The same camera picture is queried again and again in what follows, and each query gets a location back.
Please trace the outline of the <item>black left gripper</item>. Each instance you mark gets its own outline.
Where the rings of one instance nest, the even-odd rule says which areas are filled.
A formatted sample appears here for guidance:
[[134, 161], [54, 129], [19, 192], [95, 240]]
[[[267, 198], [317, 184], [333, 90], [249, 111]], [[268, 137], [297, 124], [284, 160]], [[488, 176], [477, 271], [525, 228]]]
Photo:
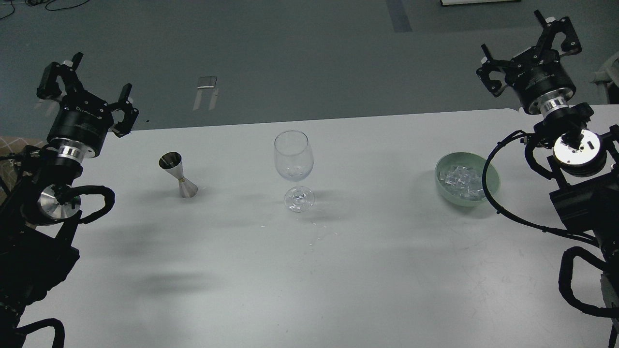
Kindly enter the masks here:
[[[133, 130], [139, 110], [130, 98], [131, 83], [124, 85], [118, 100], [108, 105], [92, 93], [84, 92], [86, 89], [76, 74], [83, 56], [84, 53], [77, 52], [69, 61], [51, 62], [44, 69], [37, 97], [59, 101], [59, 112], [48, 133], [48, 143], [60, 139], [79, 142], [89, 148], [87, 157], [97, 157], [110, 128], [116, 137], [127, 136]], [[111, 113], [119, 111], [123, 114], [122, 120], [113, 125]]]

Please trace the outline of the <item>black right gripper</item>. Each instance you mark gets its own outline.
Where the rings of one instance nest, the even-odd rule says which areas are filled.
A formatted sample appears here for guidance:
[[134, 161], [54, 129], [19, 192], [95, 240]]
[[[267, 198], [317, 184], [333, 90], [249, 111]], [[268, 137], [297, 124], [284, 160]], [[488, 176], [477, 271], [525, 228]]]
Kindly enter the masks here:
[[[576, 88], [561, 65], [562, 57], [577, 55], [582, 51], [580, 39], [569, 17], [544, 17], [539, 10], [533, 15], [542, 27], [536, 45], [515, 55], [511, 60], [495, 59], [486, 44], [481, 45], [484, 57], [476, 74], [484, 87], [499, 97], [507, 87], [511, 87], [518, 96], [525, 113], [538, 115], [538, 99], [548, 93], [563, 95], [569, 101]], [[563, 40], [558, 48], [553, 44], [558, 34]]]

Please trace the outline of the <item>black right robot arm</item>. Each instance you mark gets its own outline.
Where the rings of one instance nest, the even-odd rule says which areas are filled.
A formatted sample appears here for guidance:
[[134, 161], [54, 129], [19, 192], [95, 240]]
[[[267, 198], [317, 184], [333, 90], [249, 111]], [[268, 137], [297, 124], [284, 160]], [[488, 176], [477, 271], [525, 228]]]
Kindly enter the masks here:
[[[588, 128], [594, 114], [586, 102], [570, 105], [575, 85], [561, 65], [565, 56], [581, 53], [579, 37], [569, 17], [534, 15], [542, 27], [536, 44], [509, 60], [495, 59], [488, 47], [477, 76], [486, 89], [499, 97], [512, 88], [524, 112], [541, 115], [533, 132], [517, 130], [499, 141], [482, 169], [482, 188], [486, 200], [497, 214], [522, 225], [597, 247], [601, 258], [580, 246], [564, 251], [560, 261], [559, 292], [564, 300], [586, 315], [610, 319], [608, 345], [618, 343], [618, 126], [597, 134]], [[488, 170], [496, 154], [520, 139], [526, 163], [531, 170], [557, 183], [549, 194], [563, 228], [551, 228], [521, 218], [498, 203], [488, 186]], [[572, 288], [576, 258], [601, 271], [604, 306], [577, 299]]]

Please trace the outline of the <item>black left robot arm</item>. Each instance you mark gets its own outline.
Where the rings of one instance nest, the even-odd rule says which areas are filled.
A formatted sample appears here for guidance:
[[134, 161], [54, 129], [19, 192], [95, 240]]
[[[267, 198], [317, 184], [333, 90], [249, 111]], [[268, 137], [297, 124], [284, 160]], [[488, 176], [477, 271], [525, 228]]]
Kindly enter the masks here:
[[1, 161], [17, 167], [12, 189], [1, 183], [6, 199], [1, 204], [1, 346], [21, 348], [27, 336], [53, 328], [52, 346], [61, 348], [65, 329], [59, 319], [42, 319], [24, 326], [27, 306], [42, 301], [64, 282], [79, 260], [72, 243], [79, 225], [108, 214], [115, 193], [100, 185], [75, 187], [85, 158], [101, 154], [109, 132], [130, 134], [139, 110], [126, 84], [118, 101], [108, 103], [84, 88], [77, 76], [83, 58], [76, 53], [65, 62], [51, 62], [44, 70], [37, 97], [55, 101], [59, 112], [42, 147], [26, 145]]

